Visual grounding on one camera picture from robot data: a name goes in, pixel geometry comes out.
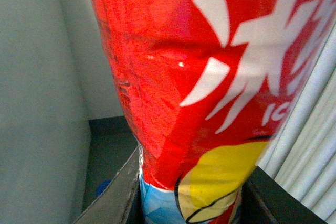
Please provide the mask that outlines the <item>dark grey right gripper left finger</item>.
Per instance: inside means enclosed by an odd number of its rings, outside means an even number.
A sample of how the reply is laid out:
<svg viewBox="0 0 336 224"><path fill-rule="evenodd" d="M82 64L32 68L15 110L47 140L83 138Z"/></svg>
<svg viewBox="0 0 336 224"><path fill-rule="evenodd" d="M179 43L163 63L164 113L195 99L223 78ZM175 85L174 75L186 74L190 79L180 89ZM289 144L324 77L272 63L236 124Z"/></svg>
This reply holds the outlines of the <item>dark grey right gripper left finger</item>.
<svg viewBox="0 0 336 224"><path fill-rule="evenodd" d="M140 222L139 151L136 148L103 193L74 223Z"/></svg>

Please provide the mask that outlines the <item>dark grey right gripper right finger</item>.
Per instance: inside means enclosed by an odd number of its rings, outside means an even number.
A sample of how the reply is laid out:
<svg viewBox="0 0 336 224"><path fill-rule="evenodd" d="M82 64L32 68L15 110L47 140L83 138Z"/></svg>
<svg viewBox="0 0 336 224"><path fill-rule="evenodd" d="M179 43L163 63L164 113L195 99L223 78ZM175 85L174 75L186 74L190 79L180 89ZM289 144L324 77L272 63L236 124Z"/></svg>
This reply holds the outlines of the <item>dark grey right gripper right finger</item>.
<svg viewBox="0 0 336 224"><path fill-rule="evenodd" d="M243 223L325 223L257 167L243 186Z"/></svg>

